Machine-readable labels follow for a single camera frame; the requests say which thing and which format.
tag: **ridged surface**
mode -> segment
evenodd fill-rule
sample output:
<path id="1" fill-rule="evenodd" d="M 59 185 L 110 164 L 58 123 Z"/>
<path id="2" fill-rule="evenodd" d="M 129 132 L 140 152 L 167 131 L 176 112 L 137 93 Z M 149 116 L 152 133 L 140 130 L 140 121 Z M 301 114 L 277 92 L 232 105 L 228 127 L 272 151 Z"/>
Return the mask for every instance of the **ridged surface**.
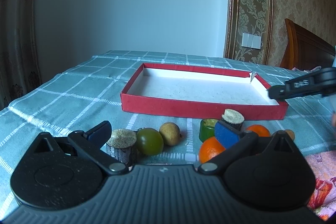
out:
<path id="1" fill-rule="evenodd" d="M 229 196 L 218 177 L 192 165 L 136 165 L 110 177 L 90 201 L 58 212 L 19 207 L 4 224 L 291 224 L 322 223 L 307 208 L 288 213 L 259 212 Z"/>

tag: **small brown fruit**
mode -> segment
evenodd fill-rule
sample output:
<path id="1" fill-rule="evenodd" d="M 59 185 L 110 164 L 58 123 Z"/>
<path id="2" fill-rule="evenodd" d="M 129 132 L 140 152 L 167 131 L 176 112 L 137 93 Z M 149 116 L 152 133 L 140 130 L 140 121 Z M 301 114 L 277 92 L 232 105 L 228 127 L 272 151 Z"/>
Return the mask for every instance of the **small brown fruit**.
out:
<path id="1" fill-rule="evenodd" d="M 285 129 L 285 131 L 287 132 L 287 134 L 291 137 L 292 140 L 295 139 L 295 133 L 293 130 L 290 129 Z"/>
<path id="2" fill-rule="evenodd" d="M 180 128 L 173 122 L 166 122 L 160 126 L 159 132 L 163 138 L 163 142 L 166 145 L 177 145 L 182 135 L 180 135 Z"/>

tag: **green tomato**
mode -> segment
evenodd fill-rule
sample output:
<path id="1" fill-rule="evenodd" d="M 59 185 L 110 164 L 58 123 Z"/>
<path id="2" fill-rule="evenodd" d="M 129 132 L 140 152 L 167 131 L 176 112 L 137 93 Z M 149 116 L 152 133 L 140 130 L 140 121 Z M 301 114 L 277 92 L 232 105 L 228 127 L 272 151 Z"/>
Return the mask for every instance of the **green tomato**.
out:
<path id="1" fill-rule="evenodd" d="M 136 147 L 144 155 L 155 156 L 163 150 L 163 138 L 159 131 L 153 128 L 144 128 L 136 135 Z"/>

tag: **gold frame border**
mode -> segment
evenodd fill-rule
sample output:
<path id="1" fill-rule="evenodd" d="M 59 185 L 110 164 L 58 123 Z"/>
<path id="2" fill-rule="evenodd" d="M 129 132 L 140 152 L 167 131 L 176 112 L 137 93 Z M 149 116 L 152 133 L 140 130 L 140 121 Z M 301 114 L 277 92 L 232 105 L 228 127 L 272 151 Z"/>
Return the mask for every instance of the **gold frame border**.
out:
<path id="1" fill-rule="evenodd" d="M 236 49 L 236 37 L 238 27 L 238 15 L 239 15 L 239 0 L 229 0 L 227 10 L 227 25 L 226 25 L 226 37 L 224 47 L 224 58 L 233 59 Z M 269 46 L 272 35 L 273 24 L 273 0 L 268 0 L 268 27 L 266 45 L 264 47 L 263 64 L 266 65 L 268 61 Z"/>
<path id="2" fill-rule="evenodd" d="M 272 24 L 273 24 L 273 0 L 268 0 L 268 28 L 267 28 L 266 46 L 264 56 L 262 58 L 263 65 L 266 65 L 268 61 L 269 46 L 271 44 L 271 35 L 272 35 Z"/>
<path id="3" fill-rule="evenodd" d="M 223 57 L 233 59 L 236 47 L 236 36 L 238 26 L 239 0 L 229 0 L 228 19 L 226 24 L 226 37 Z"/>

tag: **wooden headboard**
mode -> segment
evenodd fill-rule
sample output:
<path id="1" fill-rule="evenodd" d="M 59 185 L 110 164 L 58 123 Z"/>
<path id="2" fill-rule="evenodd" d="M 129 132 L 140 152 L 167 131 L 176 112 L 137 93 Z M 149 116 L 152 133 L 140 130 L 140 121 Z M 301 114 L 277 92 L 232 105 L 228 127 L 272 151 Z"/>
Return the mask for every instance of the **wooden headboard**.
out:
<path id="1" fill-rule="evenodd" d="M 317 66 L 331 67 L 335 58 L 335 47 L 307 29 L 285 19 L 288 45 L 280 67 L 286 69 L 311 70 Z"/>

